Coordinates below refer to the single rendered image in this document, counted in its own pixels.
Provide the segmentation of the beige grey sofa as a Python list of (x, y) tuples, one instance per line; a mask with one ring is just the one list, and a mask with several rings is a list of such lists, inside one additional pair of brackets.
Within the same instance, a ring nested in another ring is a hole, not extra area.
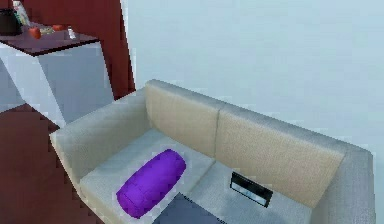
[[(227, 224), (376, 224), (369, 151), (163, 81), (66, 125), (51, 142), (104, 224), (152, 224), (178, 193)], [(167, 149), (186, 170), (150, 211), (131, 217), (117, 191)], [(271, 190), (269, 206), (231, 189), (233, 172)]]

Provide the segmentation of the purple bolster cushion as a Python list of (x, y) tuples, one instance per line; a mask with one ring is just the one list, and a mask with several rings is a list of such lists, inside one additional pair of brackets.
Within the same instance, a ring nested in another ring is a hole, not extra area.
[(167, 149), (137, 170), (117, 191), (120, 207), (139, 219), (157, 205), (176, 185), (186, 170), (185, 160)]

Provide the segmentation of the black remote control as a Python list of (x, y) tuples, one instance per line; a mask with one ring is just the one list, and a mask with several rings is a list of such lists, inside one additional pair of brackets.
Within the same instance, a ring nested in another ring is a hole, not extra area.
[(273, 192), (268, 188), (265, 188), (236, 172), (233, 172), (231, 175), (230, 188), (265, 208), (269, 206), (273, 195)]

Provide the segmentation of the white counter with dark top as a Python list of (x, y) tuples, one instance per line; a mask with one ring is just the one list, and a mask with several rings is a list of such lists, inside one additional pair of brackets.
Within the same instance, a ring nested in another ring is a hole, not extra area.
[(66, 30), (0, 36), (0, 66), (21, 98), (60, 127), (114, 100), (100, 40)]

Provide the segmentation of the white paper bag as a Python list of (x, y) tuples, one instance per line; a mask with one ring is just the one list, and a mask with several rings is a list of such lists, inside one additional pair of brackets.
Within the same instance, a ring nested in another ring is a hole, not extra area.
[(30, 26), (30, 20), (22, 2), (18, 0), (13, 0), (13, 8), (17, 12), (21, 24), (24, 26)]

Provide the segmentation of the black pot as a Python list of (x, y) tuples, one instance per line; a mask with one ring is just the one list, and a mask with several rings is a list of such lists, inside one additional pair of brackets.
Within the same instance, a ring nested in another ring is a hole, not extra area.
[(0, 9), (0, 36), (16, 36), (22, 33), (22, 25), (16, 11), (11, 8)]

